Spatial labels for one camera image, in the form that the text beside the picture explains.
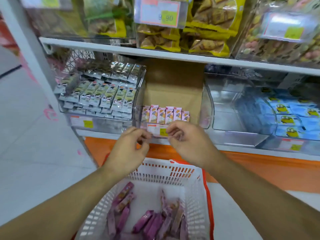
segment yellow price sticker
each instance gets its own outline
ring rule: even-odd
[[[295,145],[293,144],[290,148],[290,150],[294,150],[294,151],[300,151],[301,150],[302,145]]]
[[[160,136],[168,136],[166,128],[160,128]]]
[[[42,0],[43,6],[47,8],[59,8],[60,2],[59,0]]]
[[[93,129],[94,127],[94,123],[91,120],[84,120],[83,124],[85,128]]]
[[[286,39],[299,40],[303,33],[304,27],[288,27],[284,37]]]
[[[177,17],[178,17],[177,12],[163,10],[161,12],[161,24],[176,27]]]

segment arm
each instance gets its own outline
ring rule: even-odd
[[[1,226],[0,239],[70,240],[102,197],[140,166],[149,150],[150,138],[151,135],[142,129],[126,130],[104,166]],[[138,150],[137,141],[142,143]]]
[[[225,188],[263,239],[320,239],[320,212],[228,159],[202,128],[175,121],[167,133],[183,159]]]

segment left hand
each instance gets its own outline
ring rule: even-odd
[[[121,134],[102,168],[112,173],[118,181],[135,171],[149,151],[151,133],[130,127]]]

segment shopping basket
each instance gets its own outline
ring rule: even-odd
[[[107,213],[114,197],[129,181],[134,183],[137,197],[130,203],[124,232],[131,232],[146,210],[160,212],[163,188],[168,200],[180,198],[184,204],[189,239],[213,240],[213,211],[204,171],[183,162],[154,158],[146,158],[137,170],[106,193],[78,230],[76,240],[108,239],[103,236]]]

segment forearm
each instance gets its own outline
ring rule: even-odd
[[[224,187],[263,239],[320,239],[320,212],[216,150],[206,170]]]
[[[90,211],[120,179],[100,168],[0,227],[0,239],[70,240]]]

